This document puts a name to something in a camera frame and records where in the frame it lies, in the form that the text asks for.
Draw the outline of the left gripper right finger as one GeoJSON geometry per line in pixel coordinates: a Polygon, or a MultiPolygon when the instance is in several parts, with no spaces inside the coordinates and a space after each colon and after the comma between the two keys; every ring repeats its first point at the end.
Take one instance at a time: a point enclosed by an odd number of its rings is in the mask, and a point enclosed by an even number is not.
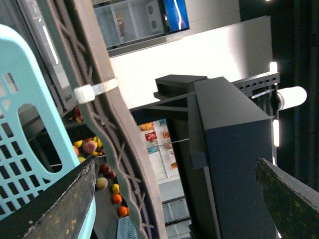
{"type": "Polygon", "coordinates": [[[266,159],[259,158],[256,181],[283,239],[319,237],[319,193],[266,159]]]}

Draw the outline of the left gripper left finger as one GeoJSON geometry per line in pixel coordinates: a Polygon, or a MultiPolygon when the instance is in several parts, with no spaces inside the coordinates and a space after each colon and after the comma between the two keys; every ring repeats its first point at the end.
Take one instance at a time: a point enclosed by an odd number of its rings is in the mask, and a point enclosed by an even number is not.
{"type": "Polygon", "coordinates": [[[88,239],[95,221],[91,156],[0,223],[2,239],[88,239]]]}

